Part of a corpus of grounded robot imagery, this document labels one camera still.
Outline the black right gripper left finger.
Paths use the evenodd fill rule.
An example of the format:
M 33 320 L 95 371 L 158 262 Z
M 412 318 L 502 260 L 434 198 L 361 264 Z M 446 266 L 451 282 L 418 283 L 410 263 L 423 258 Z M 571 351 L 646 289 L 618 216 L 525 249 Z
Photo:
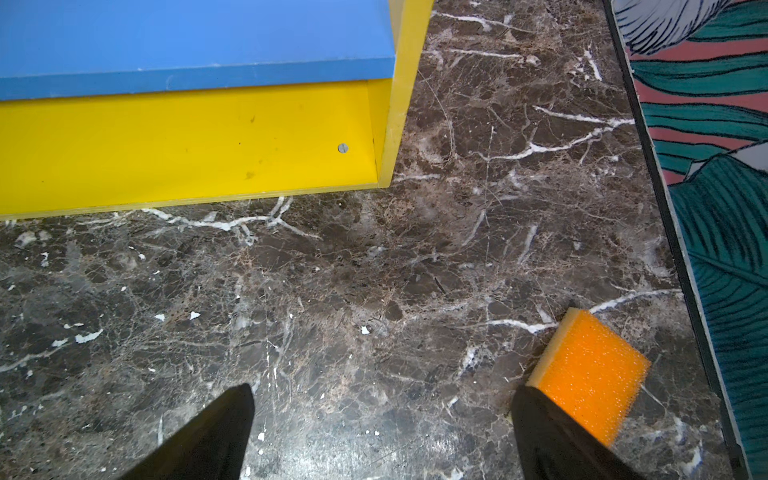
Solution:
M 124 479 L 238 479 L 255 405 L 247 383 L 224 391 Z

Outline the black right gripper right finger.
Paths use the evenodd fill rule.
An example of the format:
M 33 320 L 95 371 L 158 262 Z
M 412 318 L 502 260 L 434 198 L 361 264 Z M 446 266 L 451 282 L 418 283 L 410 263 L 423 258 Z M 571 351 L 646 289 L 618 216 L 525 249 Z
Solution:
M 526 480 L 643 479 L 534 387 L 517 389 L 512 399 L 511 418 Z

